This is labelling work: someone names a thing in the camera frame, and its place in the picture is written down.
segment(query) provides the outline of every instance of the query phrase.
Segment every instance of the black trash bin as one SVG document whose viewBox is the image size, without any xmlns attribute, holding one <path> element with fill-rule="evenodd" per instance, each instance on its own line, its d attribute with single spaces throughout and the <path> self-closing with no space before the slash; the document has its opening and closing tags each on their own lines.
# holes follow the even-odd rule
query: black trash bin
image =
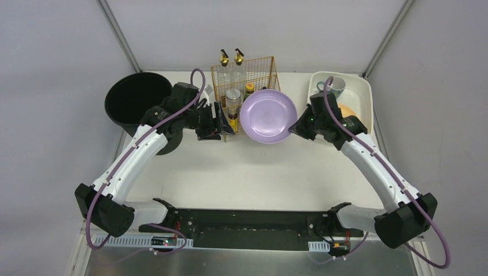
<svg viewBox="0 0 488 276">
<path fill-rule="evenodd" d="M 146 111 L 169 97 L 171 88 L 169 80 L 156 73 L 141 72 L 126 76 L 108 91 L 105 111 L 114 123 L 133 137 Z M 171 139 L 168 145 L 179 143 L 177 140 Z M 158 155 L 166 153 L 162 149 Z"/>
</svg>

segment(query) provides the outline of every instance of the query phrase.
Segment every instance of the bottle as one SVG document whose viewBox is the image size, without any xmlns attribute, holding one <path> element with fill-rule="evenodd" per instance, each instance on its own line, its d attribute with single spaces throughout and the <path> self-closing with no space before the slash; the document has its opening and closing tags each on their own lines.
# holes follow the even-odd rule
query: bottle
<svg viewBox="0 0 488 276">
<path fill-rule="evenodd" d="M 239 89 L 232 88 L 226 92 L 226 108 L 228 123 L 235 133 L 238 131 L 239 107 L 241 105 L 241 92 Z"/>
<path fill-rule="evenodd" d="M 244 94 L 244 101 L 254 93 L 254 83 L 246 84 L 246 92 Z"/>
<path fill-rule="evenodd" d="M 241 92 L 241 97 L 244 96 L 245 86 L 246 86 L 246 69 L 242 65 L 244 61 L 244 54 L 239 50 L 239 48 L 235 49 L 235 67 L 231 73 L 231 83 L 232 87 L 238 89 Z"/>
<path fill-rule="evenodd" d="M 224 49 L 221 49 L 220 52 L 222 53 L 220 56 L 220 65 L 222 66 L 217 70 L 217 84 L 215 89 L 217 90 L 217 95 L 220 97 L 217 101 L 222 102 L 225 99 L 225 90 L 222 91 L 222 89 L 224 89 L 225 85 L 231 83 L 231 74 L 230 70 L 227 68 L 229 62 L 228 54 Z"/>
</svg>

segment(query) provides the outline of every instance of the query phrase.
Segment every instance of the yellow bottle cap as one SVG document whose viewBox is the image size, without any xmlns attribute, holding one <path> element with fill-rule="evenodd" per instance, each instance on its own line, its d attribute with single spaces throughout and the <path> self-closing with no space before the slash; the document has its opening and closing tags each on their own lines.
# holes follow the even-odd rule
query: yellow bottle cap
<svg viewBox="0 0 488 276">
<path fill-rule="evenodd" d="M 246 90 L 247 91 L 254 91 L 254 83 L 250 82 L 246 84 Z"/>
</svg>

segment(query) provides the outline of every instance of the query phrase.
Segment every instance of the white tray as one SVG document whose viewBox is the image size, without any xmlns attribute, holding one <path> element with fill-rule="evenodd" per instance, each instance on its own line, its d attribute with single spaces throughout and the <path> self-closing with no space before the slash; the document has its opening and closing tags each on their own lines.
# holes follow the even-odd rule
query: white tray
<svg viewBox="0 0 488 276">
<path fill-rule="evenodd" d="M 310 96 L 317 94 L 317 83 L 325 81 L 330 76 L 337 76 L 346 82 L 346 89 L 337 98 L 337 102 L 351 108 L 359 120 L 366 126 L 368 133 L 373 134 L 373 97 L 369 83 L 357 75 L 336 72 L 317 72 L 310 78 L 307 103 L 310 104 Z M 315 139 L 319 143 L 332 145 L 324 139 Z"/>
</svg>

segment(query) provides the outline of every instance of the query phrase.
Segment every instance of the yellow bottle label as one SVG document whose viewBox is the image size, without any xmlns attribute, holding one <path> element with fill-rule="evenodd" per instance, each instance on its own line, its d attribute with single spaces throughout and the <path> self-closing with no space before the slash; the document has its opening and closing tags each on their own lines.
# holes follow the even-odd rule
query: yellow bottle label
<svg viewBox="0 0 488 276">
<path fill-rule="evenodd" d="M 234 132 L 237 133 L 238 130 L 237 119 L 229 119 L 229 125 L 234 130 Z"/>
</svg>

